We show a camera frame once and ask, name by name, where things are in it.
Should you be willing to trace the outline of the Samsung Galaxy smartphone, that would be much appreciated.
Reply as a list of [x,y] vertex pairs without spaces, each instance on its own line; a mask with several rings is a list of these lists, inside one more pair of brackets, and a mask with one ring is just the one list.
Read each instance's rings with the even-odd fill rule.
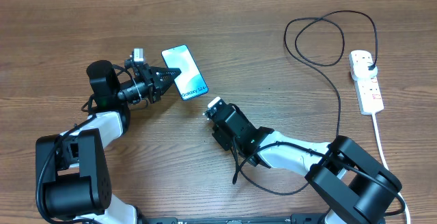
[[190,100],[208,93],[208,86],[187,45],[164,50],[161,56],[168,68],[181,70],[181,74],[175,78],[181,99]]

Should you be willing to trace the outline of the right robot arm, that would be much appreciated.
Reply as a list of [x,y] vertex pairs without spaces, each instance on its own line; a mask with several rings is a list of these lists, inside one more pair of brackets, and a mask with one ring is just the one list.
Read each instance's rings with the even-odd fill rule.
[[312,143],[256,128],[236,105],[219,97],[204,114],[213,123],[213,137],[233,154],[234,180],[246,164],[297,173],[329,207],[320,223],[381,223],[406,210],[401,182],[349,137]]

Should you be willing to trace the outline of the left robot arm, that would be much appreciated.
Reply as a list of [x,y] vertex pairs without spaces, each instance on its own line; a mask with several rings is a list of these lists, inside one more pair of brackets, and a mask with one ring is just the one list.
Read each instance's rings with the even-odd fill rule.
[[36,141],[38,212],[49,223],[147,223],[113,194],[104,149],[128,131],[129,106],[158,102],[181,70],[128,59],[123,67],[95,61],[86,73],[93,89],[82,107],[87,119]]

